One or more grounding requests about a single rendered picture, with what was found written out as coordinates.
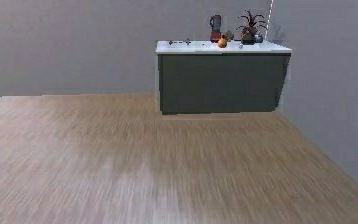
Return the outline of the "dark grey white-topped counter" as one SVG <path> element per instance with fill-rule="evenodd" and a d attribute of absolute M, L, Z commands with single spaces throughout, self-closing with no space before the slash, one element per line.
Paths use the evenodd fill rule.
<path fill-rule="evenodd" d="M 264 41 L 239 48 L 210 41 L 190 45 L 156 43 L 156 84 L 164 115 L 273 112 L 281 94 L 292 50 Z"/>

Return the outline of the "dark red house plant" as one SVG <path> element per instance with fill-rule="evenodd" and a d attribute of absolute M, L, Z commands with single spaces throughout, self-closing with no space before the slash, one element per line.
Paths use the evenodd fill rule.
<path fill-rule="evenodd" d="M 265 17 L 262 14 L 252 14 L 250 10 L 246 11 L 246 15 L 241 15 L 246 20 L 246 24 L 239 26 L 241 30 L 241 43 L 243 45 L 253 45 L 256 43 L 256 35 L 258 28 L 267 29 Z"/>

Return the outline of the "red kettle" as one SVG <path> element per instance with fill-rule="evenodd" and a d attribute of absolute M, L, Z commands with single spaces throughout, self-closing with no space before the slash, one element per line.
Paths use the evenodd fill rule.
<path fill-rule="evenodd" d="M 210 41 L 213 43 L 216 43 L 221 38 L 221 20 L 222 17 L 220 15 L 214 15 L 210 18 Z"/>

